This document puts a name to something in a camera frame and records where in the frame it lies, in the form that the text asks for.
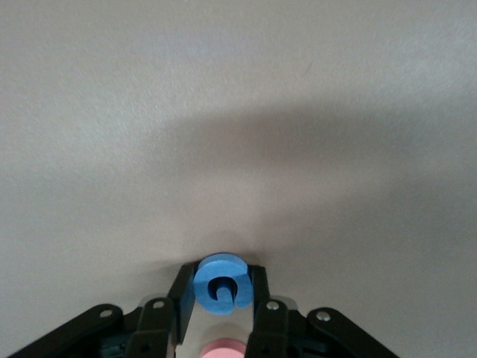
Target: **white surface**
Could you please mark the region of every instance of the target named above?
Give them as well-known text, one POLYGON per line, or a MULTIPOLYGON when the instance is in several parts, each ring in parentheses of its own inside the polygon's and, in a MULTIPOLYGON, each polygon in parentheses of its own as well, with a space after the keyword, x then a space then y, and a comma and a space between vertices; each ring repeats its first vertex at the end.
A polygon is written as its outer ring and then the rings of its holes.
POLYGON ((223 250, 401 357, 477 356, 476 14, 2 1, 0 356, 223 250))

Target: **pink object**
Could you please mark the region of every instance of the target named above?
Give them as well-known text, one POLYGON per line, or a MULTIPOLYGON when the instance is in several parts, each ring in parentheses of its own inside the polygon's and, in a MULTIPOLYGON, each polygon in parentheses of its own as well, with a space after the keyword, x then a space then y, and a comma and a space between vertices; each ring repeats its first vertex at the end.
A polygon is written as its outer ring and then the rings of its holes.
POLYGON ((211 341, 200 353, 200 358, 244 358, 247 346, 232 338, 211 341))

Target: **silver screw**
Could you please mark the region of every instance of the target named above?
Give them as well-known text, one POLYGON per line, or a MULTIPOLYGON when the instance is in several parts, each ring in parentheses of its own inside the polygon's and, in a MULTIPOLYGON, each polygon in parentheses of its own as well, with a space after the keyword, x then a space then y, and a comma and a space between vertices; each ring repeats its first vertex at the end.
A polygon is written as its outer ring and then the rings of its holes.
POLYGON ((267 308, 270 311, 276 311, 280 308, 280 305, 278 304, 278 302, 270 301, 270 302, 267 303, 267 308))
POLYGON ((106 318, 106 317, 109 317, 112 314, 113 314, 112 310, 104 310, 104 311, 101 311, 101 313, 99 314, 99 317, 100 318, 106 318))
POLYGON ((328 312, 318 311, 316 314, 316 318, 318 318, 318 321, 328 322, 331 319, 331 316, 328 312))
POLYGON ((153 303, 152 308, 158 309, 164 307, 164 301, 156 301, 153 303))

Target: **table surface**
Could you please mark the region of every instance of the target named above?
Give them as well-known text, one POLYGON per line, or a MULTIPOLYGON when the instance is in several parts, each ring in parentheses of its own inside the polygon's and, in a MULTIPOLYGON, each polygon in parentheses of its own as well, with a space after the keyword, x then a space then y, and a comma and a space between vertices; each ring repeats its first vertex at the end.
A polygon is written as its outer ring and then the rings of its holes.
MULTIPOLYGON (((476 1, 2 1, 0 357, 232 251, 477 356, 476 1)), ((178 356, 245 340, 198 309, 178 356)))

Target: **blue foam piece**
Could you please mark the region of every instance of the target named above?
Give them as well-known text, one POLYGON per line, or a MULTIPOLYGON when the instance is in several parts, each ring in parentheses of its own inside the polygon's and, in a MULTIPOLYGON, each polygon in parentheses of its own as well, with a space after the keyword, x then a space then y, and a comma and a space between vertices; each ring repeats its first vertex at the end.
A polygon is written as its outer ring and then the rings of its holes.
POLYGON ((206 257, 194 276, 194 292, 198 303, 215 315, 229 315, 234 307, 245 308, 253 299, 247 263, 232 254, 206 257))

